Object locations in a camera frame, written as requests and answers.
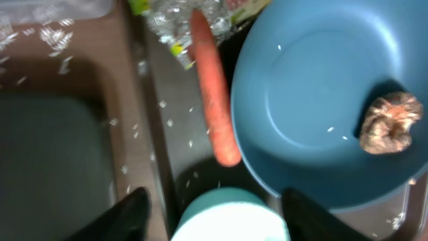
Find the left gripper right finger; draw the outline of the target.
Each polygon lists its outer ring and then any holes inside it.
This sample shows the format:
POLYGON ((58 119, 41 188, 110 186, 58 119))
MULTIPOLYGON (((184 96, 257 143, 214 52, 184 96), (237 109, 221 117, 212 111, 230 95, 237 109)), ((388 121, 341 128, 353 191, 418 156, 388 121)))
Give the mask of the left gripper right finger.
POLYGON ((296 189, 285 189, 281 203, 292 241, 370 241, 296 189))

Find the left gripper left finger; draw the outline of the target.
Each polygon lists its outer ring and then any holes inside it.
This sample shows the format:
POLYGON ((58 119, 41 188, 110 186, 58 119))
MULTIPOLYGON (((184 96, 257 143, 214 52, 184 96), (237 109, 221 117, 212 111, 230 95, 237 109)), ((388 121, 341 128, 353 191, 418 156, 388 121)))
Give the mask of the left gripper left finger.
POLYGON ((150 212, 150 193, 138 187, 66 241, 146 240, 150 212))

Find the large blue plate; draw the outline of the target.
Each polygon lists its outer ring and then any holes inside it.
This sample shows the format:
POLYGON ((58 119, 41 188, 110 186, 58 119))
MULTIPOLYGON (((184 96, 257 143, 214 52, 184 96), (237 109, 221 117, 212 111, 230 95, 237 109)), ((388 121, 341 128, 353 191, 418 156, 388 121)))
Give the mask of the large blue plate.
POLYGON ((367 206, 427 170, 427 120, 400 153, 359 145, 377 97, 427 103, 427 0, 274 0, 235 67, 231 116, 243 161, 279 196, 292 187, 342 212, 367 206))

